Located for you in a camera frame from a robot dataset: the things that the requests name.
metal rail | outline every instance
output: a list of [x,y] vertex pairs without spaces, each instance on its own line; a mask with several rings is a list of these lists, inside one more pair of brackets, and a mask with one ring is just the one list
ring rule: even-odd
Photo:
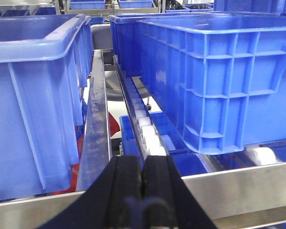
[[0,6],[54,5],[57,0],[0,0]]
[[183,177],[219,229],[286,222],[286,162]]
[[77,190],[87,190],[112,156],[102,50],[95,50]]

metal bar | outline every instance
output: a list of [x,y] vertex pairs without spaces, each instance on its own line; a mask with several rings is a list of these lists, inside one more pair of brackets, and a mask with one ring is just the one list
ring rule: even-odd
[[124,13],[157,13],[158,8],[129,8],[129,9],[115,9],[115,14]]
[[[209,217],[225,222],[222,228],[234,228],[238,220],[242,223],[238,228],[275,225],[283,218],[286,221],[286,163],[194,175],[183,180]],[[280,215],[274,217],[269,211]],[[243,220],[252,214],[263,217],[255,222]]]
[[0,6],[52,5],[52,0],[0,0]]
[[213,219],[218,229],[259,229],[286,223],[286,206],[237,216]]
[[0,229],[32,229],[50,220],[83,192],[0,203]]
[[88,189],[110,161],[109,134],[103,52],[95,50],[77,190]]
[[162,11],[161,11],[161,13],[165,13],[165,9],[166,9],[166,0],[162,0]]
[[86,14],[90,16],[106,16],[112,14],[112,9],[88,9],[88,10],[70,10],[68,9],[67,14]]
[[59,6],[59,1],[58,0],[54,0],[54,6],[56,9],[56,14],[61,14],[61,8]]

conveyor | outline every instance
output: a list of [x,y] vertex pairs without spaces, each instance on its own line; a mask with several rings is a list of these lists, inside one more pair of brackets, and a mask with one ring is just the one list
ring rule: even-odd
[[[73,210],[66,210],[67,217],[58,216],[52,222],[59,222],[59,225],[63,226],[63,222],[65,222],[65,228],[70,228],[67,222],[71,222],[73,228],[76,228],[76,225],[85,228],[90,225],[88,223],[100,219],[102,221],[95,224],[95,226],[100,225],[100,227],[89,228],[116,228],[120,226],[140,228],[138,225],[143,227],[146,224],[161,228],[214,228],[214,223],[218,229],[261,227],[274,229],[280,227],[271,227],[272,225],[286,222],[286,162],[278,161],[276,164],[266,166],[223,170],[215,157],[201,155],[200,159],[208,168],[209,173],[182,177],[182,182],[170,156],[147,157],[142,136],[134,118],[132,100],[125,83],[130,79],[126,79],[116,61],[115,67],[118,71],[130,120],[140,149],[141,162],[144,162],[143,158],[147,158],[143,170],[143,180],[140,179],[140,163],[136,157],[112,158],[108,135],[103,52],[107,51],[94,51],[85,140],[78,178],[78,190],[80,191],[0,203],[0,228],[31,229],[38,227],[59,214],[77,198],[79,198],[79,202],[74,203],[73,206],[77,206],[81,210],[87,209],[87,211],[74,214]],[[242,154],[242,158],[235,156],[235,159],[247,160],[247,164],[254,165],[246,152]],[[103,179],[101,175],[96,181],[102,171],[107,173],[107,178]],[[129,205],[125,206],[125,202],[121,202],[121,200],[133,196],[133,194],[135,194],[133,198],[126,198]],[[105,198],[104,201],[101,201],[101,205],[108,204],[105,207],[97,205],[97,201],[101,200],[98,197]],[[131,214],[126,214],[124,211],[131,208],[136,209],[134,206],[142,207],[142,204],[145,203],[139,201],[142,198],[150,200],[151,205],[155,202],[159,203],[160,206],[153,205],[147,220],[143,220],[139,213],[127,218],[126,215]],[[174,211],[163,214],[167,204]],[[88,214],[89,211],[93,210],[99,214],[99,218],[96,219],[93,214]],[[205,224],[198,227],[201,222],[209,223],[210,227],[205,226]]]

metal frame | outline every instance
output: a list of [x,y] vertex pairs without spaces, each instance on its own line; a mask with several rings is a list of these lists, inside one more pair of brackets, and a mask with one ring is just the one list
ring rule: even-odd
[[159,13],[160,4],[158,7],[153,8],[129,8],[129,9],[120,9],[115,7],[114,0],[112,0],[112,8],[108,9],[87,9],[87,10],[70,10],[70,0],[64,0],[64,12],[66,14],[86,14],[90,16],[108,16],[115,14],[124,14],[124,13]]

